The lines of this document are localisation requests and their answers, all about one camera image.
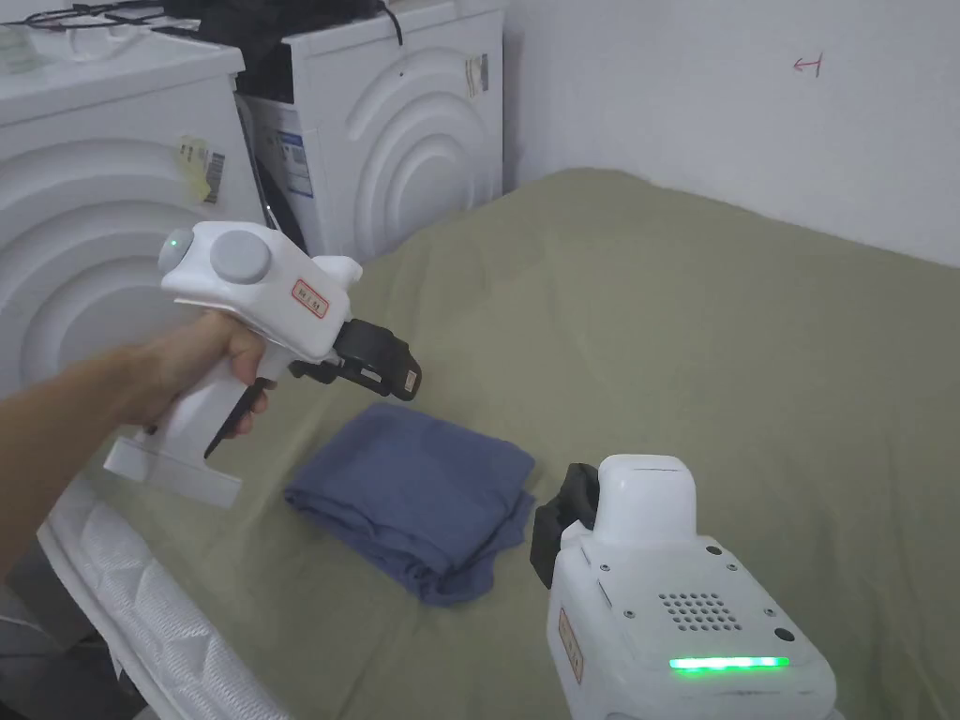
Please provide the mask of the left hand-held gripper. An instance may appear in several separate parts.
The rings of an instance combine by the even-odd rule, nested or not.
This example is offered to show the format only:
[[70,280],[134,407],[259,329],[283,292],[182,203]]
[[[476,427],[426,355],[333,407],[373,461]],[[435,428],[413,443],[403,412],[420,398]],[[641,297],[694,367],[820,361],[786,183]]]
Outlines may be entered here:
[[207,464],[266,385],[294,361],[337,355],[336,374],[382,397],[413,399],[422,369],[385,327],[351,320],[349,288],[362,275],[346,256],[312,258],[282,232],[246,222],[205,221],[173,232],[158,256],[161,289],[178,304],[226,313],[263,339],[255,381],[221,359],[150,430],[117,439],[105,469],[124,479],[219,507],[238,478]]

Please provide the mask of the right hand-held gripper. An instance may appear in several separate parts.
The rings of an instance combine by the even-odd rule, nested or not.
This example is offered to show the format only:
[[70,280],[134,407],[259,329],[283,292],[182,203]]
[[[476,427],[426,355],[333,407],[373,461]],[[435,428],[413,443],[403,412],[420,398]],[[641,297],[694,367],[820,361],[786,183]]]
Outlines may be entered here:
[[834,719],[827,659],[717,539],[676,457],[573,463],[534,514],[547,645],[575,719]]

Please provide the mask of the person's left hand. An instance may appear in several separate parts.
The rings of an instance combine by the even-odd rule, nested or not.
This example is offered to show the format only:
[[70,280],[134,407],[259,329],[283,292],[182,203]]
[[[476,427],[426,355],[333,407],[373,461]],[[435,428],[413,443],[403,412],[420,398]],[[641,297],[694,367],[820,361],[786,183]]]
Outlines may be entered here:
[[248,388],[266,352],[265,341],[236,319],[210,311],[129,352],[132,371],[123,423],[153,426],[219,363]]

